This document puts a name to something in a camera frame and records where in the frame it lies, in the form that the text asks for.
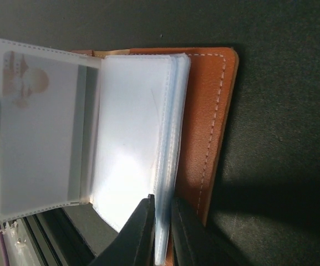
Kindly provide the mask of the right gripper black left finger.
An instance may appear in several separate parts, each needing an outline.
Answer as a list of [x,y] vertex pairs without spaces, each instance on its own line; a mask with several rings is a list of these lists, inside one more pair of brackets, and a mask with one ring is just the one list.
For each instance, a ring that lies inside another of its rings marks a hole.
[[155,198],[142,199],[114,241],[90,265],[154,265]]

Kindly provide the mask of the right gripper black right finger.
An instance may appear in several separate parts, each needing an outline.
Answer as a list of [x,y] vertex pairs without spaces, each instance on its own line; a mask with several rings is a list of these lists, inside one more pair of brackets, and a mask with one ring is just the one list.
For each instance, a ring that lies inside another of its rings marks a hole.
[[182,198],[171,203],[173,265],[248,265],[232,244],[210,234]]

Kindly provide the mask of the brown leather card holder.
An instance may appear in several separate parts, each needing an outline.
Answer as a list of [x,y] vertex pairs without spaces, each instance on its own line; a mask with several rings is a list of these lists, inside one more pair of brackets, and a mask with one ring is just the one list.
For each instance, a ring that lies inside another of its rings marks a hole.
[[[1,212],[3,56],[17,52],[78,66],[68,199]],[[120,232],[155,197],[155,264],[171,265],[170,203],[179,195],[207,220],[238,68],[227,47],[65,52],[0,39],[0,223],[83,203]]]

